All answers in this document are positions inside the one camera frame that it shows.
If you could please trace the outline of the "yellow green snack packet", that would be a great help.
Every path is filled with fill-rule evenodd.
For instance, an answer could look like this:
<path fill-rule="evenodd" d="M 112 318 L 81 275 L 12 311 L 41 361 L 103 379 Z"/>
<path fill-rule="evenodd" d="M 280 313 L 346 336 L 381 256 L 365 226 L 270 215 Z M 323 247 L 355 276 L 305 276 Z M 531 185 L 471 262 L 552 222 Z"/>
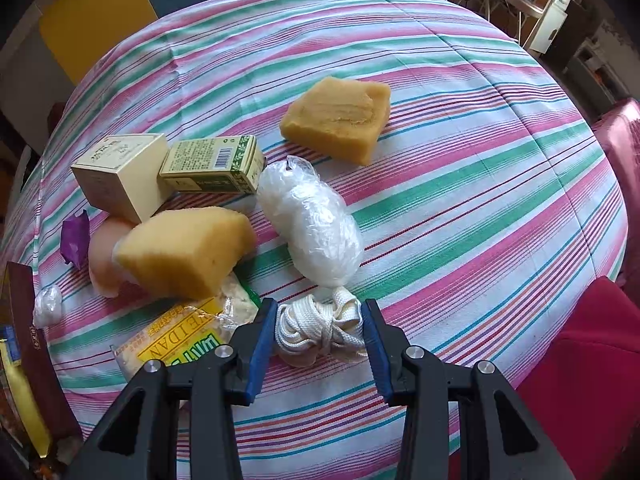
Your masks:
<path fill-rule="evenodd" d="M 190 363 L 228 344 L 238 327 L 254 321 L 258 309 L 259 297 L 231 273 L 215 296 L 178 302 L 112 353 L 126 379 L 149 360 Z"/>

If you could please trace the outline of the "pink round bottle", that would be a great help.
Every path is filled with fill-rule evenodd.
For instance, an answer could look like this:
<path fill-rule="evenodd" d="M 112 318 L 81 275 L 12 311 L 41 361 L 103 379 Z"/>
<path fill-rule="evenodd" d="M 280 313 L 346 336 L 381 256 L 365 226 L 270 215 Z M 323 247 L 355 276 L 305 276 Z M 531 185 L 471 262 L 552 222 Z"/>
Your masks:
<path fill-rule="evenodd" d="M 89 278 L 94 290 L 105 298 L 118 296 L 126 273 L 115 262 L 113 252 L 119 241 L 134 224 L 122 218 L 109 216 L 91 235 L 88 248 Z"/>

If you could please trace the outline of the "yellow sponge block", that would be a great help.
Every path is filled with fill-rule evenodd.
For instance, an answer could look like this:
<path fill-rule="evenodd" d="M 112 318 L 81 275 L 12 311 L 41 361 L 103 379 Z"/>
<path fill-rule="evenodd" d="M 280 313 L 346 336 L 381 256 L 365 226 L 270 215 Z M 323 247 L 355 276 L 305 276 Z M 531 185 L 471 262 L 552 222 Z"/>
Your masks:
<path fill-rule="evenodd" d="M 116 245 L 114 261 L 157 298 L 214 296 L 257 237 L 245 214 L 205 207 L 166 210 L 133 228 Z"/>

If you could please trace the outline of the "purple snack packet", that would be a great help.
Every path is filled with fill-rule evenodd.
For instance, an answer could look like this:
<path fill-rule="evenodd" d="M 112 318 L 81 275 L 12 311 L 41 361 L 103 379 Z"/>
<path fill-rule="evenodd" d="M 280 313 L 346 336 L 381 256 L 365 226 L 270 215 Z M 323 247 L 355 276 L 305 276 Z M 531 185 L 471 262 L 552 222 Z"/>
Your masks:
<path fill-rule="evenodd" d="M 66 218 L 62 223 L 60 253 L 67 264 L 81 269 L 88 258 L 90 221 L 87 211 Z"/>

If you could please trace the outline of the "cream cardboard box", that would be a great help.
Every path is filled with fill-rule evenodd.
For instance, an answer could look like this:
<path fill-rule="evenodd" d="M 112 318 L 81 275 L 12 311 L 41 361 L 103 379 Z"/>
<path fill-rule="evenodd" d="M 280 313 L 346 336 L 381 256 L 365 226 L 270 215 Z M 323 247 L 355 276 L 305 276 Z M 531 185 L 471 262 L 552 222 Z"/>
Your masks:
<path fill-rule="evenodd" d="M 115 134 L 94 144 L 70 168 L 91 206 L 139 224 L 174 194 L 160 178 L 168 152 L 161 134 Z"/>

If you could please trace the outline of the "white plastic-wrapped bundle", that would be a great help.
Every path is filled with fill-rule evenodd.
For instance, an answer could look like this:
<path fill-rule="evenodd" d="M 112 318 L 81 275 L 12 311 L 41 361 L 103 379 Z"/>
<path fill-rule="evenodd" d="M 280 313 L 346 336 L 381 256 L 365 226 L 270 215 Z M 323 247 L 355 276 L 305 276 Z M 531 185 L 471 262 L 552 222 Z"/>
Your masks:
<path fill-rule="evenodd" d="M 265 166 L 257 201 L 300 274 L 325 288 L 349 283 L 362 263 L 362 235 L 343 197 L 308 160 L 290 155 Z"/>

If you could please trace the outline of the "green printed small box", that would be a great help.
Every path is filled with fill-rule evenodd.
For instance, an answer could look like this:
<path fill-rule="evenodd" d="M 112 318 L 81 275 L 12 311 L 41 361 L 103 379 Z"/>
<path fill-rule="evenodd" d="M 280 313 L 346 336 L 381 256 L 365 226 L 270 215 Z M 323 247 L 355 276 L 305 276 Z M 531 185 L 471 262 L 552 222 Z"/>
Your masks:
<path fill-rule="evenodd" d="M 158 176 L 181 193 L 255 194 L 265 166 L 256 136 L 217 136 L 177 142 Z"/>

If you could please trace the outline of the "worn yellow sponge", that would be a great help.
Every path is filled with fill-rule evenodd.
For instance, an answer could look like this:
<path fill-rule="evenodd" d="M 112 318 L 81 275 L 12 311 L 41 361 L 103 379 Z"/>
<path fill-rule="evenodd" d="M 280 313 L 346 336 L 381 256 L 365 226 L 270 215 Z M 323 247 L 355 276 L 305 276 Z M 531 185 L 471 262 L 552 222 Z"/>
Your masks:
<path fill-rule="evenodd" d="M 288 107 L 280 131 L 303 148 L 367 166 L 389 119 L 388 84 L 326 77 Z"/>

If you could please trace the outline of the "red blanket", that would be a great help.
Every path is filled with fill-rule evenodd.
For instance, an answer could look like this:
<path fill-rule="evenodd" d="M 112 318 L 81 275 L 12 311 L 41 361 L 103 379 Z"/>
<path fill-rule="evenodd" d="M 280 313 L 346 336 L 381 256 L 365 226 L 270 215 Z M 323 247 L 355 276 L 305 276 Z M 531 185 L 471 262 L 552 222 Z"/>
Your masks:
<path fill-rule="evenodd" d="M 578 479 L 639 475 L 639 102 L 605 114 L 596 137 L 622 189 L 628 238 L 619 278 L 597 278 L 518 386 Z"/>

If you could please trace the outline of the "small clear plastic bag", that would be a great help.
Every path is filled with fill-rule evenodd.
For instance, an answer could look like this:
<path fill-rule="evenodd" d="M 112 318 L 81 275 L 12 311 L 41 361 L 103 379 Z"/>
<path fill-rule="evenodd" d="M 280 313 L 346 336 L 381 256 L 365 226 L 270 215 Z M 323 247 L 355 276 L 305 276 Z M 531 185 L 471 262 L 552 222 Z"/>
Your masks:
<path fill-rule="evenodd" d="M 32 325 L 42 330 L 61 321 L 63 316 L 62 292 L 56 285 L 45 287 L 35 296 Z"/>

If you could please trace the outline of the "striped bed sheet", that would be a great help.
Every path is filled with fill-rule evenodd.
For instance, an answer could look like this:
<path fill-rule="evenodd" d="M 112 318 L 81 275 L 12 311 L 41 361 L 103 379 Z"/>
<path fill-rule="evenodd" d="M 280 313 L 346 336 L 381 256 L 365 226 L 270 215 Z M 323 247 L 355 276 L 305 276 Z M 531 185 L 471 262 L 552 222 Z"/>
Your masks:
<path fill-rule="evenodd" d="M 281 136 L 288 107 L 327 76 L 390 86 L 390 120 L 357 167 Z M 617 278 L 623 192 L 572 100 L 516 42 L 442 0 L 209 0 L 104 54 L 68 99 L 6 222 L 3 263 L 62 292 L 48 352 L 56 404 L 90 434 L 126 380 L 113 348 L 167 304 L 125 285 L 100 296 L 63 260 L 63 222 L 90 206 L 73 162 L 109 134 L 169 142 L 251 134 L 270 162 L 309 160 L 360 227 L 350 289 L 446 362 L 537 364 L 600 276 Z"/>

